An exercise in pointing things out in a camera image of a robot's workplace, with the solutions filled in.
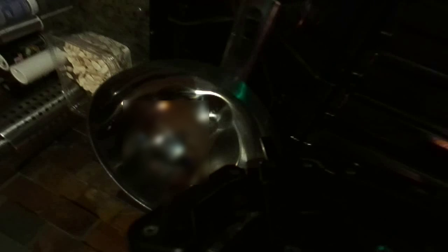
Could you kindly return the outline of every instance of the stainless steel pot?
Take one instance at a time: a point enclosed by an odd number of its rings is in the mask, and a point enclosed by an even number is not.
[[[190,61],[126,69],[95,92],[88,111],[98,158],[145,208],[224,165],[266,159],[267,125],[243,81]]]

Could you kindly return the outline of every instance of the steel bowl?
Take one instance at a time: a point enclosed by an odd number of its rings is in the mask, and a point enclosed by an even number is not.
[[[152,208],[225,165],[266,159],[268,118],[243,81],[198,62],[126,69],[92,96],[88,130],[112,179]]]

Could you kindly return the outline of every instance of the dark floor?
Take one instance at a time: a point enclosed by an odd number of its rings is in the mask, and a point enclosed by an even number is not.
[[[121,252],[142,214],[71,128],[25,162],[0,190],[1,252]]]

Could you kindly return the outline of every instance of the tile floor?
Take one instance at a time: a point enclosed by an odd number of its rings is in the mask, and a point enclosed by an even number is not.
[[[78,125],[1,184],[0,250],[126,252],[126,230],[142,214],[107,177]]]

